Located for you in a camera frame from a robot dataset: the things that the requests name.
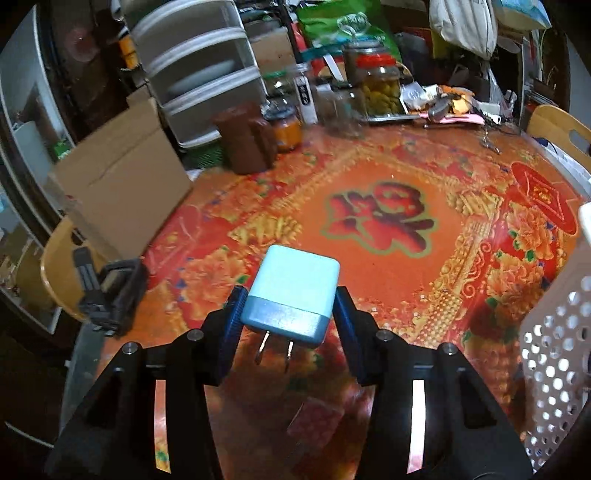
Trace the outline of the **white perforated plastic basket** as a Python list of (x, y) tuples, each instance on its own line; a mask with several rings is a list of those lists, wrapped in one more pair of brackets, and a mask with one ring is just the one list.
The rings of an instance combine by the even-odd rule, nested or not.
[(547, 472), (575, 439), (590, 405), (590, 205), (578, 212), (582, 236), (520, 329), (526, 386), (525, 449)]

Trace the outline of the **light blue wall charger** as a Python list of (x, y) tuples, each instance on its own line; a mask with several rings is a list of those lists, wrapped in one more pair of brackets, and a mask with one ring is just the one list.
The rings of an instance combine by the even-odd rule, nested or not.
[(341, 264), (334, 258), (287, 246), (266, 251), (242, 309), (242, 324), (263, 334), (254, 361), (260, 364), (270, 337), (287, 341), (284, 367), (294, 346), (322, 345), (332, 318)]

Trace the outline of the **black clamp on chair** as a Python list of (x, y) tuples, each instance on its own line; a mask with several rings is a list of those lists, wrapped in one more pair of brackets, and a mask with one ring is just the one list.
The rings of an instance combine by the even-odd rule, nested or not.
[(107, 336), (126, 334), (147, 290), (148, 270), (140, 258), (117, 260), (95, 269), (87, 247), (72, 253), (82, 287), (79, 310)]

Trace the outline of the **wooden chair left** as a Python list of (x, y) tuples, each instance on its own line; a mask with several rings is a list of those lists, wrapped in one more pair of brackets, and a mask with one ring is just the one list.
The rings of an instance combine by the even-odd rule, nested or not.
[(83, 292), (72, 256), (77, 248), (74, 237), (75, 226), (68, 216), (64, 216), (45, 245), (40, 274), (55, 303), (72, 318), (88, 323), (87, 316), (78, 308)]

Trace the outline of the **wooden chair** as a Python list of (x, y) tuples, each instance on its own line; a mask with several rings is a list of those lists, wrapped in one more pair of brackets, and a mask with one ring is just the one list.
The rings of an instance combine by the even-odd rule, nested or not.
[(72, 318), (88, 323), (87, 316), (78, 308), (83, 292), (72, 256), (77, 248), (74, 237), (75, 226), (68, 216), (64, 216), (45, 245), (40, 274), (55, 303)]
[(543, 138), (558, 146), (590, 171), (591, 131), (574, 116), (554, 105), (539, 105), (534, 109), (526, 131), (532, 138)]

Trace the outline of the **cardboard box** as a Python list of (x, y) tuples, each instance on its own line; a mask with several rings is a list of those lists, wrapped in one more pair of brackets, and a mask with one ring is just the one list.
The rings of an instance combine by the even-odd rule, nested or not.
[(50, 171), (47, 190), (105, 259), (143, 254), (192, 188), (153, 99), (128, 108)]

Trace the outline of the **brown ceramic jar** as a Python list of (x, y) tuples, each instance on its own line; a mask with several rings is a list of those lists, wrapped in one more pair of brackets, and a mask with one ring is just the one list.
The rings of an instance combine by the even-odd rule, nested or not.
[(238, 175), (264, 172), (276, 162), (276, 134), (260, 105), (247, 102), (212, 118), (230, 169)]

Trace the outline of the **wooden chair right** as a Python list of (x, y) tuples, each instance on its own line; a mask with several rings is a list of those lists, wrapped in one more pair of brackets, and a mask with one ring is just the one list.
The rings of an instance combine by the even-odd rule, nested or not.
[(590, 171), (591, 131), (574, 116), (554, 105), (539, 105), (534, 109), (526, 131), (532, 138), (543, 138), (558, 146)]

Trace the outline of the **orange sauce jar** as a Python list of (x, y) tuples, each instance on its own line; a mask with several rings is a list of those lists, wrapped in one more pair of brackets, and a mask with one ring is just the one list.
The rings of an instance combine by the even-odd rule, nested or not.
[(290, 105), (276, 105), (263, 113), (263, 117), (273, 127), (277, 150), (290, 152), (303, 142), (303, 129), (296, 109)]

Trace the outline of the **red-lid pickle jar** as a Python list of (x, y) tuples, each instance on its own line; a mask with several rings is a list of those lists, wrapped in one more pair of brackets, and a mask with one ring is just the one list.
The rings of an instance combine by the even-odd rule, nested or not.
[(404, 114), (401, 96), (401, 71), (388, 53), (363, 54), (356, 58), (361, 89), (370, 117)]

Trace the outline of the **white plastic drawer tower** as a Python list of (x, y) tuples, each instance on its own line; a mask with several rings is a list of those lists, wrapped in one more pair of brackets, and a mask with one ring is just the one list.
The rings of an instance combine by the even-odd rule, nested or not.
[(122, 1), (120, 8), (150, 92), (181, 148), (217, 140), (217, 114), (266, 100), (235, 2)]

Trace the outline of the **beige canvas tote bag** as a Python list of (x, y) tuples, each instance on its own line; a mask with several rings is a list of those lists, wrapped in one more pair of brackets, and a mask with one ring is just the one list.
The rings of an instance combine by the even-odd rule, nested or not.
[(430, 27), (444, 41), (484, 60), (494, 54), (498, 24), (491, 1), (431, 0)]

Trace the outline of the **green shopping bag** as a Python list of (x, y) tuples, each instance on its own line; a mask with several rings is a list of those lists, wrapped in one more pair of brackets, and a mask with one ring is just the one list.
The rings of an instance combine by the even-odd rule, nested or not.
[(295, 15), (310, 47), (380, 41), (397, 60), (402, 59), (380, 1), (325, 1), (314, 6), (298, 7)]

